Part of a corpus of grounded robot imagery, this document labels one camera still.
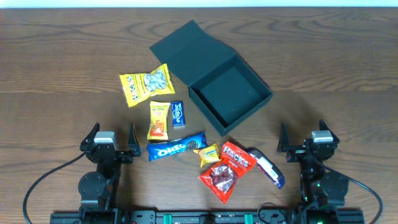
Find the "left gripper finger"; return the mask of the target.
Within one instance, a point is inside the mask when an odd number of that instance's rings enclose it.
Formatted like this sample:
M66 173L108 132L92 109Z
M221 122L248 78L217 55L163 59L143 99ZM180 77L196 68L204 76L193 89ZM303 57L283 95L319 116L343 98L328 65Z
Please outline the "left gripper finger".
M94 138L96 136L96 133L100 130L100 124L96 123L92 130L87 134L87 136L82 140L82 144L89 144L94 142Z
M131 126L130 126L127 145L130 150L138 150L138 148L139 148L139 143L137 142L136 129L135 129L134 123L131 123Z

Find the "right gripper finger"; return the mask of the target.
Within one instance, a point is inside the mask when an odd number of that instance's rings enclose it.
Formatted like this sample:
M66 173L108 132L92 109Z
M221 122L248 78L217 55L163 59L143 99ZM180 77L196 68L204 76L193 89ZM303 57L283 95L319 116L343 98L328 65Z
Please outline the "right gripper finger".
M334 134L334 132L327 126L326 122L324 122L323 119L319 120L319 128L320 131L329 131L332 138L333 138L333 142L339 142L340 139Z
M278 152L287 152L290 147L289 135L284 122L281 122L279 143L277 146Z

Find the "yellow Hacks candy bag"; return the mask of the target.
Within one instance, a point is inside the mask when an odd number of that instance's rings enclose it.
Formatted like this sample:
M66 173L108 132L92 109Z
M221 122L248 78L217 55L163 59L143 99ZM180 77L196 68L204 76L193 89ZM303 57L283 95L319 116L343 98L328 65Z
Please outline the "yellow Hacks candy bag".
M150 73L134 73L119 76L128 107L136 106L155 95L174 94L166 63Z

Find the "red Hacks candy bag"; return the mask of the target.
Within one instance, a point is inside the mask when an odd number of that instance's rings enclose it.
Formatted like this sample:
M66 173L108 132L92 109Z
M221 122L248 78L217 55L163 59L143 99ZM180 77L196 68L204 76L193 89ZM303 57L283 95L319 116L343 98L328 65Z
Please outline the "red Hacks candy bag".
M257 160L237 145L227 141L221 148L221 159L199 179L224 203L230 198L238 179L255 165Z

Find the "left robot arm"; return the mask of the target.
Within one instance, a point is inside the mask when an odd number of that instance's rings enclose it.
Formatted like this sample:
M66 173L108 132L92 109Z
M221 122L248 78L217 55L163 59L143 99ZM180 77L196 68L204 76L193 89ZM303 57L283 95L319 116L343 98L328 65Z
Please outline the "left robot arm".
M131 164L134 157L141 155L136 138L136 129L132 124L127 141L128 149L119 151L116 135L112 131L100 131L96 123L82 140L80 151L92 163L96 170L86 173L78 183L81 206L76 223L129 223L127 211L114 206L116 191L121 176L121 166Z

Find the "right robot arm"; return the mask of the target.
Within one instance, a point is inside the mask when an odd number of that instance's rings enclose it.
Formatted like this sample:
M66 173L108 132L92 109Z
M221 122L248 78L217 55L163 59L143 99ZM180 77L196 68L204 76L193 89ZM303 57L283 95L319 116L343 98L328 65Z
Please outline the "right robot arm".
M348 181L333 171L327 171L323 161L334 155L340 140L319 121L319 130L311 133L301 145L292 145L287 127L281 124L277 152L286 154L287 162L300 166L302 202L286 214L287 223L338 223L337 209L345 204Z

